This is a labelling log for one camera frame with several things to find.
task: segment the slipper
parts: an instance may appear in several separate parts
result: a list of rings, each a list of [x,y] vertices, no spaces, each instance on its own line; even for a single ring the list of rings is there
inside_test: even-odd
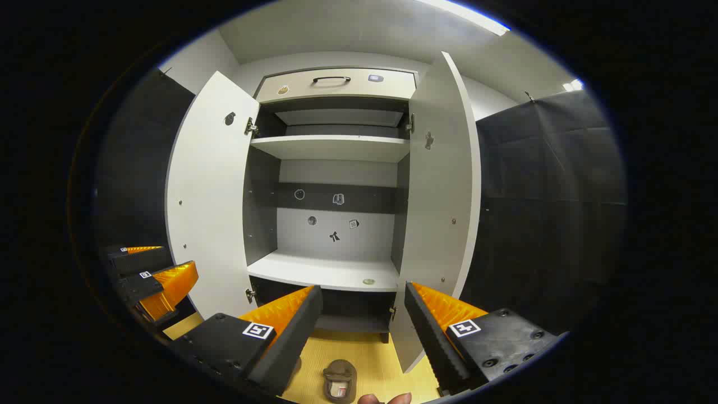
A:
[[[324,395],[332,403],[349,404],[356,396],[357,370],[344,359],[337,359],[324,369]]]

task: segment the black background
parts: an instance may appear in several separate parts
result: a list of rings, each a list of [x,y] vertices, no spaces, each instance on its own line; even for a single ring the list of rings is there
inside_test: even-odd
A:
[[[617,129],[629,202],[624,254],[600,309],[549,363],[510,378],[482,400],[707,400],[701,396],[710,386],[707,353],[716,341],[709,331],[715,325],[708,299],[715,266],[707,242],[715,239],[715,230],[705,214],[714,212],[705,206],[714,200],[716,160],[708,154],[715,133],[708,97],[714,10],[687,2],[477,5],[529,33],[591,83]],[[11,332],[3,340],[5,395],[235,400],[171,362],[110,300],[101,308],[96,296],[101,289],[88,287],[99,280],[75,264],[75,255],[92,253],[87,243],[73,251],[65,202],[73,151],[88,119],[106,125],[103,110],[116,109],[118,93],[139,72],[242,6],[14,6],[2,36],[9,84],[4,112],[12,123],[3,147],[10,210],[3,239],[9,269],[2,272],[9,313],[3,328]],[[101,100],[107,104],[95,110]],[[92,138],[84,142],[90,150],[98,148]],[[91,159],[78,160],[73,181],[92,183],[92,173]],[[72,213],[87,225],[90,196],[76,196]]]

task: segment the cabinet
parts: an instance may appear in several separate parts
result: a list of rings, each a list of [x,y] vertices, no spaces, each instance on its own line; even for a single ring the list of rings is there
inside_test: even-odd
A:
[[[441,52],[417,86],[415,77],[294,71],[266,77],[253,98],[212,76],[179,129],[166,192],[173,259],[197,263],[190,298],[204,317],[321,285],[335,303],[317,326],[389,331],[404,371],[421,359],[404,284],[459,296],[481,175],[451,57]]]

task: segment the wooden floor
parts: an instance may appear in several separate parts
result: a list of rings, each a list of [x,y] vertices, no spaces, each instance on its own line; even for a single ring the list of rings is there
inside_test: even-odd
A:
[[[322,392],[322,370],[335,359],[345,359],[356,368],[356,400],[373,393],[379,401],[386,403],[405,392],[411,392],[411,404],[439,398],[439,383],[429,360],[424,357],[411,372],[402,373],[391,338],[388,344],[383,344],[379,334],[316,330],[304,345],[300,357],[302,368],[282,395],[295,403],[331,403]]]

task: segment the shelf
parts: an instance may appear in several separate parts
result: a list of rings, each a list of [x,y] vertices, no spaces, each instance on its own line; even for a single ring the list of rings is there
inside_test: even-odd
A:
[[[316,329],[344,332],[389,332],[388,319],[375,317],[348,317],[322,314],[317,319]]]
[[[281,160],[399,162],[409,140],[390,137],[315,134],[254,139],[251,145]]]
[[[247,267],[249,275],[294,285],[355,292],[396,292],[398,274],[390,259],[345,261],[302,257],[275,251]],[[365,285],[364,279],[374,279]]]

